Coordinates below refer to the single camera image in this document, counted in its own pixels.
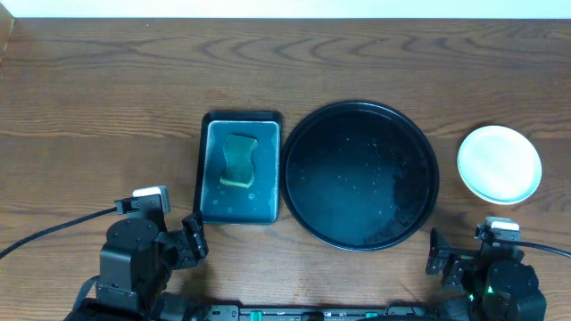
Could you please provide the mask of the green yellow sponge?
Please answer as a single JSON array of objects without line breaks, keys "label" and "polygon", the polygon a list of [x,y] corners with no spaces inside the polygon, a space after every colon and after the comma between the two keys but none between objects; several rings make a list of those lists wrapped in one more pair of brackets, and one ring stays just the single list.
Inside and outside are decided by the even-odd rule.
[{"label": "green yellow sponge", "polygon": [[249,188],[254,182],[252,153],[257,147],[255,138],[229,135],[223,145],[226,167],[219,181],[223,185]]}]

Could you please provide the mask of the white plate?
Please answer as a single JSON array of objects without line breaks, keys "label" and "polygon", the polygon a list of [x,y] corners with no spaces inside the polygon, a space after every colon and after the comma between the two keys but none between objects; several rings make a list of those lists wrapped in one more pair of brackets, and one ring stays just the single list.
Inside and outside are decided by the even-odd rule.
[{"label": "white plate", "polygon": [[500,205],[528,199],[542,180],[542,162],[533,144],[504,126],[484,126],[468,134],[459,146],[457,168],[473,194]]}]

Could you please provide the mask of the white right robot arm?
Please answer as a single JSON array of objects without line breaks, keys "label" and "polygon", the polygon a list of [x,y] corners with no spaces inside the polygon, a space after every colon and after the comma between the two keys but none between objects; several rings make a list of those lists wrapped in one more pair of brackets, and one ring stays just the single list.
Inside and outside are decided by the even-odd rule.
[{"label": "white right robot arm", "polygon": [[434,306],[439,320],[543,321],[547,301],[525,254],[515,244],[520,232],[476,227],[478,251],[451,246],[437,229],[430,234],[428,275],[442,276],[443,289],[460,295]]}]

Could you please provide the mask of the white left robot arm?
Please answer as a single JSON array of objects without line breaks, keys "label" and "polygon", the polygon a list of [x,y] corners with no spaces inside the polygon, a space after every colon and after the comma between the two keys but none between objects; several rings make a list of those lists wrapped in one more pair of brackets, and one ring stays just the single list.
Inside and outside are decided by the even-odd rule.
[{"label": "white left robot arm", "polygon": [[69,320],[204,320],[206,307],[166,291],[172,272],[195,268],[208,246],[203,214],[195,211],[168,230],[160,195],[115,202],[125,218],[106,233],[100,274],[82,285]]}]

